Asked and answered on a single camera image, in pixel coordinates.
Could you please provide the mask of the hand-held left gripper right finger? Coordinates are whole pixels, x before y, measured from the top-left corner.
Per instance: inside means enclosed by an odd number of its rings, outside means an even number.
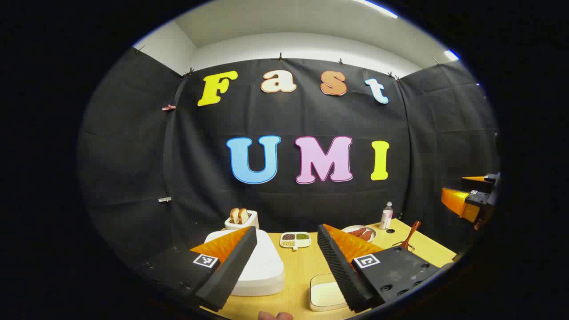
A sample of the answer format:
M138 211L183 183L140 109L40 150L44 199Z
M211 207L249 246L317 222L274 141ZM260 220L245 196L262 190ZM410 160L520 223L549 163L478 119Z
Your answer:
M355 313L410 295L441 269L402 244L380 248L327 224L318 226L317 243Z

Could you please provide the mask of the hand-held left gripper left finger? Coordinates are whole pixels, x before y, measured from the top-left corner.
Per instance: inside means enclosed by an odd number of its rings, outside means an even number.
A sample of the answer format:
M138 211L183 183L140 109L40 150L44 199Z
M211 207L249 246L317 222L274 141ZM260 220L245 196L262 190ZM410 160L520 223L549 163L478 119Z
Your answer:
M169 299L214 312L225 306L257 245L249 226L192 249L173 246L136 266L136 273Z

